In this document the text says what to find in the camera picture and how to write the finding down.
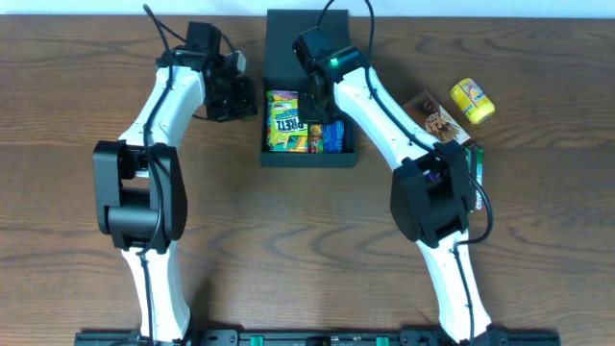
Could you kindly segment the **blue cookie roll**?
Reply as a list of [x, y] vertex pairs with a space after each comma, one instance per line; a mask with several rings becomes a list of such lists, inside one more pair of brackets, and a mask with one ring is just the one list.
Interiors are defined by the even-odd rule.
[[325, 153], [343, 152], [344, 130], [344, 122], [341, 120], [323, 126], [323, 150]]

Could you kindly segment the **black box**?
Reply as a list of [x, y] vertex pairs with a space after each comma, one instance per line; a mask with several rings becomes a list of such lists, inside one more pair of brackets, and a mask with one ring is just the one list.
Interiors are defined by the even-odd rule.
[[[263, 62], [263, 91], [297, 91], [301, 99], [310, 92], [308, 75], [300, 65], [292, 44], [299, 35], [313, 28], [320, 15], [319, 10], [269, 9], [266, 15], [266, 37]], [[321, 22], [335, 48], [350, 45], [349, 12], [329, 10]], [[349, 118], [344, 120], [342, 151], [339, 153], [290, 153], [274, 152], [267, 140], [267, 122], [270, 115], [268, 101], [263, 97], [260, 165], [276, 168], [351, 168], [356, 165], [357, 126]]]

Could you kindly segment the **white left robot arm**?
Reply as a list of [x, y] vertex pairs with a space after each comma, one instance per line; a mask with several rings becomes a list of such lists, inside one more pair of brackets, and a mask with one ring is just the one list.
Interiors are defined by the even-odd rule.
[[92, 153], [97, 223], [132, 272], [142, 322], [134, 345], [188, 345], [191, 312], [177, 258], [187, 219], [179, 148], [190, 121], [223, 123], [257, 113], [244, 55], [220, 51], [228, 38], [189, 22], [180, 45], [156, 60], [153, 90], [134, 123]]

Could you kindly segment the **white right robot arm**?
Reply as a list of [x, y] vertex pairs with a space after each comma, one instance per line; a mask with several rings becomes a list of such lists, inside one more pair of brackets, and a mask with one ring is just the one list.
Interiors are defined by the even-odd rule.
[[388, 163], [390, 211], [425, 259], [441, 328], [458, 344], [486, 343], [492, 320], [470, 260], [471, 246], [485, 237], [469, 231], [469, 215], [485, 192], [468, 170], [464, 148], [441, 142], [410, 119], [354, 46], [337, 49], [313, 27], [299, 34], [293, 50], [315, 105], [349, 116]]

